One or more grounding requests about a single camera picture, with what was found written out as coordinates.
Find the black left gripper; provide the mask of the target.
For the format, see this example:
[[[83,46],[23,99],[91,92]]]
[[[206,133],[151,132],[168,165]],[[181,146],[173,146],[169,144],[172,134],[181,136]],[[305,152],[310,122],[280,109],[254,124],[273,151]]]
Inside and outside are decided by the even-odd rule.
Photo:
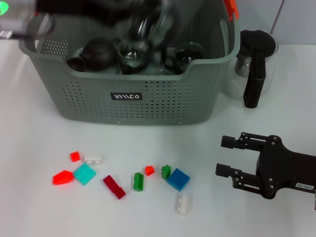
[[[137,0],[37,0],[37,12],[67,16],[89,17],[113,27],[128,19],[138,8]]]

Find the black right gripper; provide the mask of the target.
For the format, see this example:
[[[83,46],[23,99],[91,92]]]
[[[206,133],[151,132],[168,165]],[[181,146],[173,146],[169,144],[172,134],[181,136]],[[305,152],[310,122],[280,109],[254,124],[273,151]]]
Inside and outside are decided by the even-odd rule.
[[[260,152],[256,175],[261,178],[261,196],[266,199],[273,199],[283,188],[316,193],[316,157],[290,151],[278,136],[242,132],[237,139],[223,136],[221,147]],[[215,174],[231,177],[235,189],[257,191],[256,175],[219,163]]]

